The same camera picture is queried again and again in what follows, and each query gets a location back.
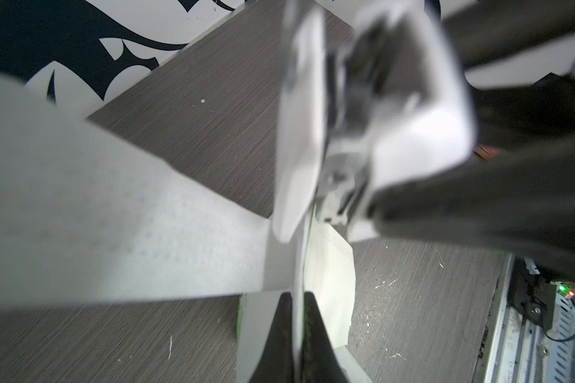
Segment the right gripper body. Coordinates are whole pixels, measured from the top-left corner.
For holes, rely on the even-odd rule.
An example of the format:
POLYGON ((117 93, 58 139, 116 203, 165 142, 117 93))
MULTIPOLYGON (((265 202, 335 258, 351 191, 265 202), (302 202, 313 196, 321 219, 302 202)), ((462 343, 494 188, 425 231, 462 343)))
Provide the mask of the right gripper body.
POLYGON ((575 134, 575 78, 549 73, 530 86, 471 87, 479 144, 521 148, 575 134))

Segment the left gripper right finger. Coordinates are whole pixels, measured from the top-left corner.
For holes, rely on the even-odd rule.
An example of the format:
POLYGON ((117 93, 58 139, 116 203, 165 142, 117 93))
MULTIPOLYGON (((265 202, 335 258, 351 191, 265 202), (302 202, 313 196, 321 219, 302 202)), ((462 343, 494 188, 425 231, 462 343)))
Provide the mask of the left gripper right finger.
POLYGON ((312 292, 304 294, 304 338, 301 362, 302 382, 348 382, 332 349, 332 343, 312 292))

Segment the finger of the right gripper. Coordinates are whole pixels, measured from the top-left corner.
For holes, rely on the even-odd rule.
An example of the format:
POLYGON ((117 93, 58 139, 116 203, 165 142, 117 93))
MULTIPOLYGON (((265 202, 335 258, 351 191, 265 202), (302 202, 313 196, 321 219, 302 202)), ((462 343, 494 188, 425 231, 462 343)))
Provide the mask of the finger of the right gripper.
POLYGON ((575 33, 575 1, 488 1, 442 21, 467 69, 575 33))
POLYGON ((488 247, 575 281, 575 135, 375 194, 381 236, 488 247))

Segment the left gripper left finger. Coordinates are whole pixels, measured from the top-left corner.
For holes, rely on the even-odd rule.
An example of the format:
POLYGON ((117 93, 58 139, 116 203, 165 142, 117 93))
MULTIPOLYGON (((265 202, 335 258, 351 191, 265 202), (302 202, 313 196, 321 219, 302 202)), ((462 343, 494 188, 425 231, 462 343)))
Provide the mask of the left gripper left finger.
POLYGON ((282 293, 260 361, 250 383, 294 382, 292 295, 282 293))

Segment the small white stapler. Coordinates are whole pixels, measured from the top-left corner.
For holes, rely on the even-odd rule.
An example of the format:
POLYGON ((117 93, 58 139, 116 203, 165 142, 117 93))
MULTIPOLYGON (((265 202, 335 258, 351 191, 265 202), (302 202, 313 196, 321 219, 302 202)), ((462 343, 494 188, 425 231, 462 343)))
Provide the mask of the small white stapler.
POLYGON ((440 22, 410 1, 361 11, 330 47, 324 10, 288 1, 276 132, 273 234, 289 242, 312 206, 351 240, 377 235, 373 199, 464 162, 476 126, 462 68, 440 22))

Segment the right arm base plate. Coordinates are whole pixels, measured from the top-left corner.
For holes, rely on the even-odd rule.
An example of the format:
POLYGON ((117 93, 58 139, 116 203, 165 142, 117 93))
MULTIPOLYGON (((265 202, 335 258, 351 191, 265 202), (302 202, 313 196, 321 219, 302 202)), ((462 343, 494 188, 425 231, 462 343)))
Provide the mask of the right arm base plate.
POLYGON ((508 302, 519 314, 550 331, 554 324, 556 295, 556 286, 531 259, 514 261, 508 302))

